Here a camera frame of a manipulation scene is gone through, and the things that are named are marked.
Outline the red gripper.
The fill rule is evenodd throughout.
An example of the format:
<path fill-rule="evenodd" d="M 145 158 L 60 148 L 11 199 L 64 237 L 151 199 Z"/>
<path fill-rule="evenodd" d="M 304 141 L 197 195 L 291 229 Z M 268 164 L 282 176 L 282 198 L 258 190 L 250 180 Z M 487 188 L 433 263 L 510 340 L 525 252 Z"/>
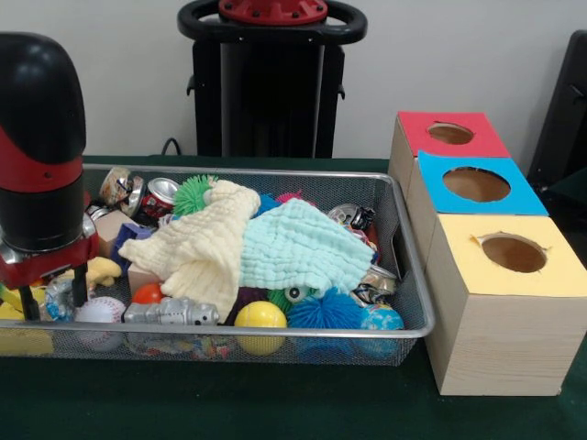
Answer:
<path fill-rule="evenodd" d="M 39 305 L 28 285 L 51 274 L 73 270 L 72 298 L 74 306 L 87 302 L 88 261 L 98 254 L 98 235 L 82 236 L 72 244 L 40 253 L 11 248 L 1 241 L 1 282 L 17 289 L 26 321 L 40 320 Z"/>

